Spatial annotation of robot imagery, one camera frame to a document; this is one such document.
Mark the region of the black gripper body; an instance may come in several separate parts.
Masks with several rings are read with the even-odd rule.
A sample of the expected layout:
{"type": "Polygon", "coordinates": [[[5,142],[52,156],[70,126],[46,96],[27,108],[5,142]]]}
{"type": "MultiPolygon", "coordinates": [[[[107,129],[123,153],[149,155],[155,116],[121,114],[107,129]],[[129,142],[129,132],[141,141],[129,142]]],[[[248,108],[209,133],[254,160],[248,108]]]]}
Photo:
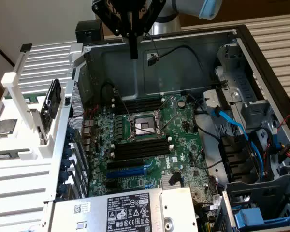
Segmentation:
{"type": "MultiPolygon", "coordinates": [[[[107,4],[108,4],[109,8],[112,9],[113,12],[114,12],[115,14],[117,14],[118,17],[120,17],[120,15],[116,12],[116,10],[111,6],[111,2],[110,2],[110,0],[107,0],[107,4]]],[[[132,31],[133,31],[133,9],[135,8],[135,7],[134,7],[134,4],[133,4],[133,0],[130,0],[130,4],[131,4],[131,7],[130,7],[130,8],[132,9],[132,12],[130,12],[129,15],[130,15],[130,21],[131,21],[131,29],[132,29],[132,31]]],[[[144,5],[144,7],[139,11],[139,17],[140,17],[140,18],[141,18],[142,15],[146,12],[148,6],[146,6],[146,1],[145,1],[145,5],[144,5]]]]}

